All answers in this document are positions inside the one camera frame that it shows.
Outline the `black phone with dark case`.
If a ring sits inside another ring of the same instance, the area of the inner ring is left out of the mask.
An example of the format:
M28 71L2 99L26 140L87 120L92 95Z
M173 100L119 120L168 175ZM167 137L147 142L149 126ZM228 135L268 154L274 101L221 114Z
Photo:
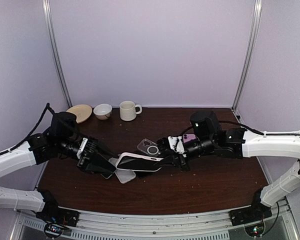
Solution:
M152 172L148 172L148 171L135 171L134 173L139 179L143 179L145 177L149 177L153 175Z

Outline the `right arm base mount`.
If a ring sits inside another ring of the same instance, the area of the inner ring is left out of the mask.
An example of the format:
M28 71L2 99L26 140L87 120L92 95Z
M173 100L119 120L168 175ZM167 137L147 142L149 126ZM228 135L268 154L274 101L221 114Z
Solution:
M253 195L251 205L229 212L232 226L245 225L248 236L257 238L265 233L264 220L272 216L271 208L261 204L261 189Z

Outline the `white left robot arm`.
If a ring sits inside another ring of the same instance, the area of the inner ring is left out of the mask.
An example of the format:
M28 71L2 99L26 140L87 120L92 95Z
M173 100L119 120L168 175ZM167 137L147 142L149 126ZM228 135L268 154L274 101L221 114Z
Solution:
M77 167L84 173L111 176L116 171L106 158L113 153L102 147L97 139L81 134L73 113L59 112L53 114L45 132L30 133L21 143L0 152L0 178L59 155L76 160ZM0 209L33 211L51 222L62 218L58 202L48 190L25 191L0 186Z

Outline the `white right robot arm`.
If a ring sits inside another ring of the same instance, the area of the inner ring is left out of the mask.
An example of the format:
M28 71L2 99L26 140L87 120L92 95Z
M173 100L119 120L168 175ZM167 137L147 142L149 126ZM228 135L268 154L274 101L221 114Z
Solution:
M157 141L165 165L188 168L188 161L205 155L242 159L288 157L297 161L279 179L258 190L246 210L249 220L258 220L278 200L300 187L300 130L292 132L258 131L241 123L223 130L213 111L198 111L190 116L195 138L168 136Z

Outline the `beige phone case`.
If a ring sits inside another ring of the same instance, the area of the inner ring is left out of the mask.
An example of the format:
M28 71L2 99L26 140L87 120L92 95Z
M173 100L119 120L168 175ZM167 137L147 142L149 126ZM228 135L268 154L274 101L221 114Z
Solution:
M114 166L117 167L117 162L119 161L118 158L110 158L109 162ZM118 181L121 184L126 184L130 181L132 181L133 179L136 178L136 174L134 171L132 170L121 170L121 169L117 169L114 171L114 175L117 177Z

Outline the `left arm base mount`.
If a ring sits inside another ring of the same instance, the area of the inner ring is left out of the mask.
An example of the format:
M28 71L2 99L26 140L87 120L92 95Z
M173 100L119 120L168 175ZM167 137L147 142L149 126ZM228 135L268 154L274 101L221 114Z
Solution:
M80 216L78 211L59 207L57 200L48 190L39 190L38 192L43 197L44 203L41 211L34 212L38 219L66 231L69 230L69 227L77 226Z

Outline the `clear magsafe phone case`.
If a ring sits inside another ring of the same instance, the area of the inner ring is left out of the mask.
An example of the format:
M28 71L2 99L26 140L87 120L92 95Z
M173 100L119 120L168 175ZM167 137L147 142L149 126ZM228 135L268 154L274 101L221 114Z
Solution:
M142 152L143 154L146 154L151 157L158 157L161 152L157 146L157 144L147 138L144 138L138 145L137 149Z

